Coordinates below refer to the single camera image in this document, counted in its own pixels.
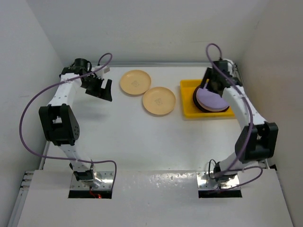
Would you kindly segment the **purple plate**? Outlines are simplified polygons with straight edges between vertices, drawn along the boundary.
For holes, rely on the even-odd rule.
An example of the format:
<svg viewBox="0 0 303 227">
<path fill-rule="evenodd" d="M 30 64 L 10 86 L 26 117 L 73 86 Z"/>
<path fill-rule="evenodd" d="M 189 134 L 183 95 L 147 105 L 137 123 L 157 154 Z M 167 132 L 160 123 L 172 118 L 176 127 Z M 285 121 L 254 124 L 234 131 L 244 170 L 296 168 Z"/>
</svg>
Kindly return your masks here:
<svg viewBox="0 0 303 227">
<path fill-rule="evenodd" d="M 228 103 L 219 94 L 210 92 L 206 88 L 198 88 L 196 99 L 204 109 L 211 112 L 220 112 L 229 108 Z"/>
<path fill-rule="evenodd" d="M 198 96 L 197 100 L 202 107 L 212 112 L 219 112 L 229 108 L 228 103 L 217 95 Z"/>
</svg>

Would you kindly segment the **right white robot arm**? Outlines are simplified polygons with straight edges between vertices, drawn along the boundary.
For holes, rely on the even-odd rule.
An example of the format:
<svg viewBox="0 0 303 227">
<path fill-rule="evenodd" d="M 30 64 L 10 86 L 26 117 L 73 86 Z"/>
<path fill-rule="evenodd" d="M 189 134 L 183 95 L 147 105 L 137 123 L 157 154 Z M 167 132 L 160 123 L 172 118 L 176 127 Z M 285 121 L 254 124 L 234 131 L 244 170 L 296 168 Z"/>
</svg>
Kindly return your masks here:
<svg viewBox="0 0 303 227">
<path fill-rule="evenodd" d="M 227 102 L 241 128 L 234 152 L 215 164 L 212 178 L 217 182 L 226 181 L 253 162 L 271 158 L 275 152 L 278 126 L 258 113 L 242 83 L 231 73 L 229 62 L 224 59 L 214 61 L 212 67 L 207 68 L 201 84 Z"/>
</svg>

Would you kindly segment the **orange plate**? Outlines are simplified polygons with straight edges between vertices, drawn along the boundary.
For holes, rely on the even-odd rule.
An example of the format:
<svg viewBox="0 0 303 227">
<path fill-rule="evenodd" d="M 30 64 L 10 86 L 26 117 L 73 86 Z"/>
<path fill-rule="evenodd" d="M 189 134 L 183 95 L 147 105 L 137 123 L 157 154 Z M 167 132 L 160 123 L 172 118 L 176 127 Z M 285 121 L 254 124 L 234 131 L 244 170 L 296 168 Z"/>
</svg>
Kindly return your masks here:
<svg viewBox="0 0 303 227">
<path fill-rule="evenodd" d="M 143 95 L 143 106 L 151 114 L 162 116 L 172 112 L 175 108 L 176 97 L 166 87 L 153 87 Z"/>
<path fill-rule="evenodd" d="M 143 70 L 131 70 L 120 79 L 120 88 L 127 94 L 137 96 L 145 93 L 151 86 L 150 75 Z"/>
</svg>

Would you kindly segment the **steel rimmed plate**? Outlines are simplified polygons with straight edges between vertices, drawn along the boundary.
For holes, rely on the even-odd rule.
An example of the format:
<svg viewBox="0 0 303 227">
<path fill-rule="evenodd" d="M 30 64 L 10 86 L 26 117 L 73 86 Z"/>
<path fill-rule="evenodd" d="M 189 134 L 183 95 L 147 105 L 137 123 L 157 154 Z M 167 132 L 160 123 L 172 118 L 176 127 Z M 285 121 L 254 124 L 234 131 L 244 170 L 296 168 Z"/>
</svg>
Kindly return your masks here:
<svg viewBox="0 0 303 227">
<path fill-rule="evenodd" d="M 208 110 L 204 109 L 204 108 L 198 103 L 198 101 L 197 101 L 197 99 L 196 99 L 196 92 L 197 92 L 198 88 L 200 88 L 200 86 L 198 86 L 198 87 L 194 90 L 194 92 L 193 92 L 193 102 L 194 102 L 195 106 L 196 106 L 199 110 L 201 110 L 201 111 L 203 111 L 203 112 L 206 112 L 206 113 L 215 113 L 215 112 L 211 112 L 211 111 L 208 111 Z"/>
</svg>

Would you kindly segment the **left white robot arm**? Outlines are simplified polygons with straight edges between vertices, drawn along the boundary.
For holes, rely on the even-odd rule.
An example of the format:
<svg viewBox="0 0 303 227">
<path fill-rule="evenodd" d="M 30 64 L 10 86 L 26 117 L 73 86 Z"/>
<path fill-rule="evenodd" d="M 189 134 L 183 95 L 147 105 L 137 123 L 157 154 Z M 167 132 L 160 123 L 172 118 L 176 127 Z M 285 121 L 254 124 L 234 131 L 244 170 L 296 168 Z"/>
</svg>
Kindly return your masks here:
<svg viewBox="0 0 303 227">
<path fill-rule="evenodd" d="M 111 102 L 112 80 L 103 78 L 110 70 L 108 66 L 97 65 L 95 72 L 90 66 L 88 60 L 77 58 L 71 66 L 65 67 L 60 74 L 62 84 L 48 105 L 40 107 L 39 117 L 46 140 L 64 152 L 76 180 L 96 189 L 101 186 L 102 178 L 84 151 L 77 147 L 80 126 L 71 107 L 80 88 L 88 95 Z"/>
</svg>

